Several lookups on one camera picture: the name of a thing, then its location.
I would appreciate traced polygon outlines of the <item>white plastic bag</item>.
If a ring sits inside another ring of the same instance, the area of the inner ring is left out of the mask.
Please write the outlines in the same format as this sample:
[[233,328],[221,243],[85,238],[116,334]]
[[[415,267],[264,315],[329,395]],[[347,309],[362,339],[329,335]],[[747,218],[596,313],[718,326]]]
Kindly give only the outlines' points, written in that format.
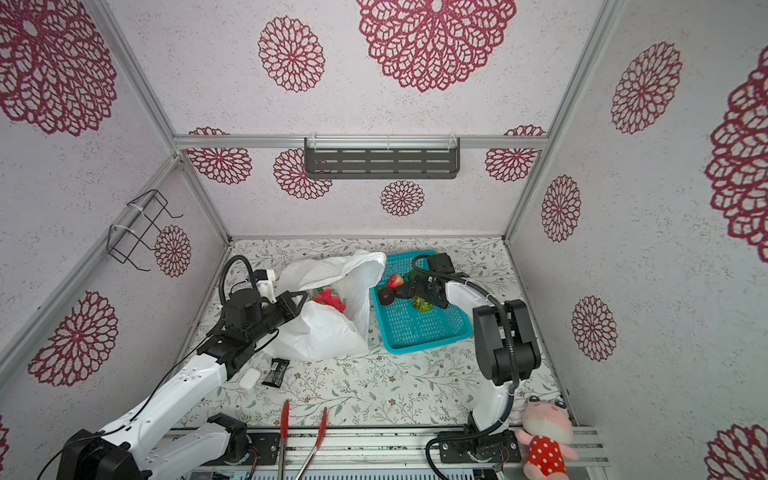
[[[264,352],[281,359],[317,362],[369,351],[369,290],[381,280],[387,256],[358,250],[351,256],[305,259],[289,264],[279,275],[277,291],[307,291],[300,316],[279,328]],[[345,301],[344,313],[312,300],[311,291],[331,287]]]

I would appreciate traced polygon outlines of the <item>pink plush toy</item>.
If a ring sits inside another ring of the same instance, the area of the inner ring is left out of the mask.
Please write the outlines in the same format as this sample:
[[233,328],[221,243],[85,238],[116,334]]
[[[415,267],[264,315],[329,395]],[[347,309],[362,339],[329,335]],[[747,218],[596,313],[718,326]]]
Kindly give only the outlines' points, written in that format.
[[528,447],[525,477],[568,480],[566,460],[579,459],[570,446],[573,436],[573,425],[562,400],[530,396],[522,414],[522,427],[515,430],[517,442]]

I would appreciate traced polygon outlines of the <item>green custard apple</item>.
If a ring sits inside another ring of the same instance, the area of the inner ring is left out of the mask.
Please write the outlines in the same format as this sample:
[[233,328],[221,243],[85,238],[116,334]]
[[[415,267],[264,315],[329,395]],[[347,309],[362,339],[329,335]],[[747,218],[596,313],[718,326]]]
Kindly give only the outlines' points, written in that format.
[[431,303],[419,296],[414,296],[411,299],[411,305],[417,312],[420,313],[426,313],[433,308]]

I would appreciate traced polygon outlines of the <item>dark purple fruit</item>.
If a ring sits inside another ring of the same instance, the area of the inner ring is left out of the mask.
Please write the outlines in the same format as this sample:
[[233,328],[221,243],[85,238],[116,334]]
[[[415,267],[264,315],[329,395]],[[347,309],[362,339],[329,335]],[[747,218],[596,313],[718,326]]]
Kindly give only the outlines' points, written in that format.
[[384,286],[377,291],[377,298],[382,306],[388,306],[395,301],[396,294],[391,287]]

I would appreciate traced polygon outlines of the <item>black snack packet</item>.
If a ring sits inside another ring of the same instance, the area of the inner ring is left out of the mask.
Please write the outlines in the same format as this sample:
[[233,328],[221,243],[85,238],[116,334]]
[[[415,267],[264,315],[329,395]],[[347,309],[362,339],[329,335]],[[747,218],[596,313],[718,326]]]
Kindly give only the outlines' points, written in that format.
[[284,381],[285,374],[290,366],[290,361],[287,359],[273,358],[271,361],[270,369],[265,376],[262,384],[279,389]]

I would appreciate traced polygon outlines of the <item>teal plastic basket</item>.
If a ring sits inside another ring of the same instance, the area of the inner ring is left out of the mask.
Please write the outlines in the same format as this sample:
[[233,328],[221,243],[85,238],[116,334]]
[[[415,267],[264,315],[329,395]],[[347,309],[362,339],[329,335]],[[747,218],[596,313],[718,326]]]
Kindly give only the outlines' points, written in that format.
[[382,342],[389,353],[399,355],[443,347],[473,334],[471,320],[457,306],[421,312],[410,299],[395,299],[390,305],[379,301],[377,292],[392,275],[405,277],[412,270],[415,257],[433,254],[434,250],[422,250],[388,255],[381,280],[370,289]]

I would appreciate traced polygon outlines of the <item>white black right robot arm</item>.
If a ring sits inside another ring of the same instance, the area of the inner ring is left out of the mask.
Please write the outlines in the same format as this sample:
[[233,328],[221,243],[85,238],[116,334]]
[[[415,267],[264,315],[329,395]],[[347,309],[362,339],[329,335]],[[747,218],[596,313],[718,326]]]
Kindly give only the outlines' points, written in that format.
[[443,308],[455,306],[472,321],[475,358],[485,379],[470,425],[492,435],[508,425],[514,395],[541,365],[541,351],[531,314],[521,299],[500,300],[464,273],[446,253],[419,254],[411,266],[418,273],[417,294]]

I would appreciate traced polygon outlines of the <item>red dragon fruit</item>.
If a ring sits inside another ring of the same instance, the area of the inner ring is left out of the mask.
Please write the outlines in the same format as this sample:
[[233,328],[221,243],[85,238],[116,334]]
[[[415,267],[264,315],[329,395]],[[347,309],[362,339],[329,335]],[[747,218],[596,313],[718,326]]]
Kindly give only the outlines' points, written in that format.
[[339,293],[331,287],[313,289],[311,291],[311,297],[314,302],[333,307],[340,313],[344,313],[347,307]]

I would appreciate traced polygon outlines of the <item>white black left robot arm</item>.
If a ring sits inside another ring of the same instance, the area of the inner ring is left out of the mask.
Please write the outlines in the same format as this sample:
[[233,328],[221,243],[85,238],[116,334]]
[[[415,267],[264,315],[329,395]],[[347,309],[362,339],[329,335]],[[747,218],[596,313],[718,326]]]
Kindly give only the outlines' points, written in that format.
[[305,291],[285,291],[274,300],[255,288],[234,292],[188,361],[169,371],[142,403],[101,430],[80,430],[66,441],[57,478],[176,479],[226,455],[244,458],[246,428],[224,414],[166,446],[159,443],[183,414],[275,340],[308,297]]

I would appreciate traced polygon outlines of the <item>dark grey wall shelf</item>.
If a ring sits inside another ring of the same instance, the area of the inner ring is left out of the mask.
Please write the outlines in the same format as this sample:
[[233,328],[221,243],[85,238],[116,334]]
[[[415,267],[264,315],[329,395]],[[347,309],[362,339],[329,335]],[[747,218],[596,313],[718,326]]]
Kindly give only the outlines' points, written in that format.
[[304,167],[313,180],[451,180],[460,166],[461,142],[456,137],[304,140]]

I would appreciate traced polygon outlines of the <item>white earbuds case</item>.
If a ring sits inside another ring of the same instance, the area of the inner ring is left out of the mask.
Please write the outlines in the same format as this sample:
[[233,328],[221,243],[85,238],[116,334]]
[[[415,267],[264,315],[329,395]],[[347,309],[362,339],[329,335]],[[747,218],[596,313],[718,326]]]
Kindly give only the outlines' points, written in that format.
[[256,368],[247,369],[239,380],[239,388],[243,390],[253,390],[260,382],[262,373]]

